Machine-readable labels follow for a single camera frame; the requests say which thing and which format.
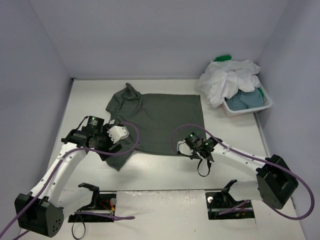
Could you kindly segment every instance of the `dark green cloth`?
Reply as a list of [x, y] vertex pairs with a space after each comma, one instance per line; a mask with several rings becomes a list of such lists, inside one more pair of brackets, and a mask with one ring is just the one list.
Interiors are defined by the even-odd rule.
[[[140, 140], [136, 147], [137, 151], [174, 156], [176, 153], [171, 147], [170, 139], [175, 129], [184, 124], [196, 124], [204, 128], [199, 95], [141, 94], [129, 83], [125, 85], [126, 88], [113, 95], [106, 110], [111, 113], [110, 120], [115, 120], [115, 124], [130, 122], [138, 128]], [[131, 126], [126, 127], [130, 135], [119, 142], [123, 147], [121, 152], [129, 150], [137, 139], [135, 129]], [[184, 140], [191, 132], [195, 132], [200, 138], [206, 137], [205, 133], [198, 128], [183, 128], [173, 139], [175, 148], [177, 142]], [[106, 162], [119, 171], [130, 155], [131, 153], [124, 156], [111, 156]]]

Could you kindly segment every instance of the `blue-gray cloth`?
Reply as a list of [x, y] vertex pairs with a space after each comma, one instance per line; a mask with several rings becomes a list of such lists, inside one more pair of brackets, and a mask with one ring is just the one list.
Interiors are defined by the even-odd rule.
[[239, 90], [236, 95], [230, 99], [225, 99], [226, 104], [232, 111], [244, 109], [259, 108], [264, 105], [264, 99], [258, 88], [252, 92], [243, 92]]

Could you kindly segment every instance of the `garment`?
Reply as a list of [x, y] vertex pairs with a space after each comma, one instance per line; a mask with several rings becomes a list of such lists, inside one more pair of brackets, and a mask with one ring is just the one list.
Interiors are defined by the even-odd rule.
[[[184, 124], [196, 124], [204, 127], [204, 117], [199, 95], [178, 94], [141, 94], [129, 83], [126, 88], [115, 93], [106, 110], [111, 113], [110, 120], [115, 124], [130, 122], [134, 124], [140, 135], [136, 150], [157, 155], [174, 156], [170, 139], [173, 131]], [[135, 130], [127, 127], [130, 135], [121, 140], [123, 149], [129, 150], [137, 139]], [[195, 132], [200, 138], [205, 133], [195, 127], [186, 127], [177, 132], [174, 145]], [[118, 171], [126, 163], [131, 153], [124, 156], [111, 156], [106, 161]]]
[[264, 105], [263, 97], [258, 88], [253, 92], [243, 92], [239, 90], [236, 95], [225, 101], [228, 107], [233, 111], [259, 108]]
[[260, 87], [256, 76], [260, 67], [250, 60], [212, 62], [201, 75], [196, 87], [214, 108], [225, 98], [231, 99], [238, 90], [253, 92]]

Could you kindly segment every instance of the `white table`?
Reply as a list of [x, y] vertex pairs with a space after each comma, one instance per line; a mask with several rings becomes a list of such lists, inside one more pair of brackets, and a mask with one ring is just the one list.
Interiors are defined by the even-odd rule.
[[[76, 80], [50, 163], [61, 149], [60, 139], [84, 116], [109, 120], [110, 114], [105, 108], [113, 94], [123, 89], [127, 82], [142, 94], [199, 94], [195, 90], [196, 80]], [[221, 107], [213, 109], [207, 105], [203, 96], [201, 104], [205, 128], [212, 134], [236, 148], [266, 155], [253, 114], [229, 118]], [[198, 161], [185, 157], [135, 152], [118, 172], [90, 152], [78, 165], [65, 189], [72, 190], [86, 182], [99, 186], [102, 191], [118, 191], [116, 215], [135, 215], [136, 219], [86, 223], [87, 234], [83, 240], [305, 239], [298, 221], [284, 219], [260, 201], [252, 202], [255, 220], [208, 220], [204, 190], [221, 189], [231, 179], [250, 180], [250, 177], [218, 163], [213, 164], [208, 177], [200, 177], [197, 165]], [[206, 164], [201, 170], [206, 172]], [[296, 215], [291, 201], [282, 211]], [[73, 239], [71, 225], [65, 221], [55, 239]], [[46, 238], [29, 233], [22, 239]]]

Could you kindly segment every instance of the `crumpled white fabric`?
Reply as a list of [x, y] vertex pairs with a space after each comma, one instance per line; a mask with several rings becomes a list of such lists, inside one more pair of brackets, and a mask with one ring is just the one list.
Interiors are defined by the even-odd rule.
[[238, 90], [253, 92], [261, 83], [256, 76], [260, 67], [250, 60], [214, 61], [201, 75], [196, 87], [201, 91], [208, 104], [218, 107], [225, 98], [230, 99]]

